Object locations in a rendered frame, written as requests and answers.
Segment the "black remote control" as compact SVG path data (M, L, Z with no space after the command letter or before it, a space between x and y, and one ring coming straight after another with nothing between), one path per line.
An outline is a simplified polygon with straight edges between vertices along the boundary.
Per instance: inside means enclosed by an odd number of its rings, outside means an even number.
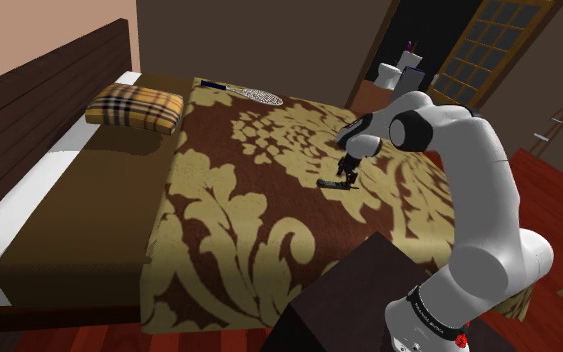
M320 188L329 188L329 189L340 189L340 190L351 190L356 189L356 186L348 182L341 182L341 181L327 181L323 179L318 179L316 181L316 185Z

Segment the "bed with patterned brown blanket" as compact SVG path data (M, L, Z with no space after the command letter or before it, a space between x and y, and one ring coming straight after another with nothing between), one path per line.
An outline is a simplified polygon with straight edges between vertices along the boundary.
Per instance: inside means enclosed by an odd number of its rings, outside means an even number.
M385 144L354 191L321 189L351 111L272 107L198 79L145 74L182 96L174 133L97 125L56 147L131 65L119 19L0 76L0 229L31 174L69 164L4 235L0 331L138 322L150 331L260 328L374 232L436 272L455 243L448 177Z

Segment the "wooden door with glass panes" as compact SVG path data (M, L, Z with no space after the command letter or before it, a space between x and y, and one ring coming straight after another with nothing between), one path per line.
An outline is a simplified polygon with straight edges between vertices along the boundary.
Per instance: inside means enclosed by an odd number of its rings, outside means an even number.
M482 107L563 0L483 0L427 94L437 104Z

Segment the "wooden easel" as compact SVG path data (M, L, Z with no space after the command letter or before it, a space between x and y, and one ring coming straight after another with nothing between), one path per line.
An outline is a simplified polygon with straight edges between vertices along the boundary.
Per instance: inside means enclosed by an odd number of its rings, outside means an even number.
M533 155L533 160L540 159L542 154L553 143L558 134L563 130L563 106L554 112L548 119L549 128L545 132L534 132L534 144L528 152Z

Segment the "yellow plaid pillow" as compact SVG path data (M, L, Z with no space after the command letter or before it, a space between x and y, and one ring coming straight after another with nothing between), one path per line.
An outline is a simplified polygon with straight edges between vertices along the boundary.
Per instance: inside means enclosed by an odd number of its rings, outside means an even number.
M126 84L111 84L88 105L89 124L125 126L171 135L181 119L180 95Z

